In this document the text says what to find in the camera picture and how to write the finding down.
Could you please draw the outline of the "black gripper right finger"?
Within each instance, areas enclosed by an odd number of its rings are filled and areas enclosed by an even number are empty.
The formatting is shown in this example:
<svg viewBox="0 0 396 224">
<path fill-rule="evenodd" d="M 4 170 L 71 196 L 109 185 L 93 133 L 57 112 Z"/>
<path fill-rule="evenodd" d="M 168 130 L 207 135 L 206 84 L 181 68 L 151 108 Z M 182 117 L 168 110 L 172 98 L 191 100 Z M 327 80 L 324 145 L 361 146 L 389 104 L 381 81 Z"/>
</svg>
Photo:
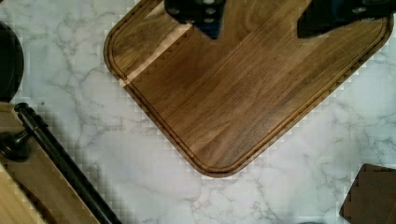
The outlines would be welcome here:
<svg viewBox="0 0 396 224">
<path fill-rule="evenodd" d="M 356 21 L 378 20 L 396 11 L 396 0 L 312 0 L 297 20 L 297 36 L 311 38 Z"/>
</svg>

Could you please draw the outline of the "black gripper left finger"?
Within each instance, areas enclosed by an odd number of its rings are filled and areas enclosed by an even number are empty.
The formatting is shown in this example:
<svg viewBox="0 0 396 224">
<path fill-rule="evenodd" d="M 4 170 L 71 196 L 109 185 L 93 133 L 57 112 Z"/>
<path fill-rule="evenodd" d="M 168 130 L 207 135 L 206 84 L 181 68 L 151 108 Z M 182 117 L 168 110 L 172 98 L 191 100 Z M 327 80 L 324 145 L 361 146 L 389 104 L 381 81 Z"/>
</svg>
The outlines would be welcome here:
<svg viewBox="0 0 396 224">
<path fill-rule="evenodd" d="M 211 39 L 219 37 L 226 0 L 163 0 L 165 11 L 179 23 L 191 23 Z"/>
</svg>

